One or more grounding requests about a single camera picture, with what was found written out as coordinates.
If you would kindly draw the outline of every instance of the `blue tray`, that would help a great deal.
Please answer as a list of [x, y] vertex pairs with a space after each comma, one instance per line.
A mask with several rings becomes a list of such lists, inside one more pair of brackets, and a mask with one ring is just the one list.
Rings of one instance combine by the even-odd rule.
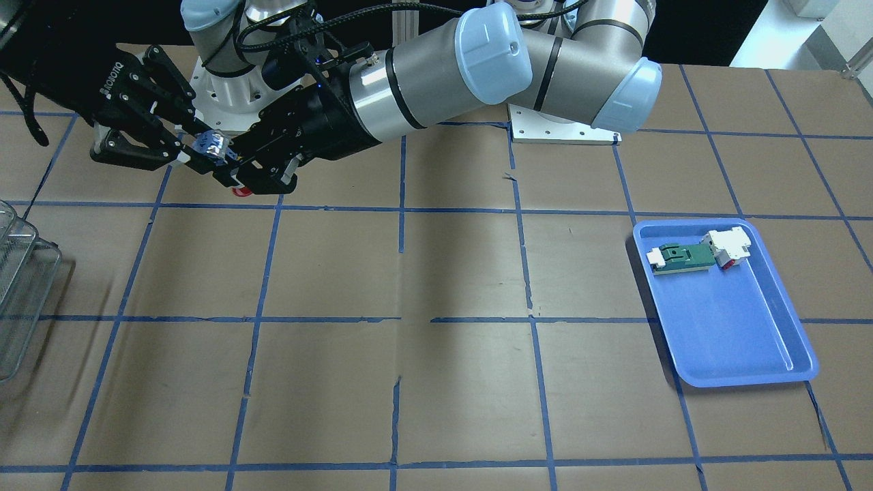
[[[721, 271], [655, 276], [646, 252], [670, 242], [697, 244], [710, 230], [743, 227], [747, 261]], [[738, 218], [644, 221], [634, 241], [679, 376], [696, 387], [810, 380], [818, 360], [764, 241]]]

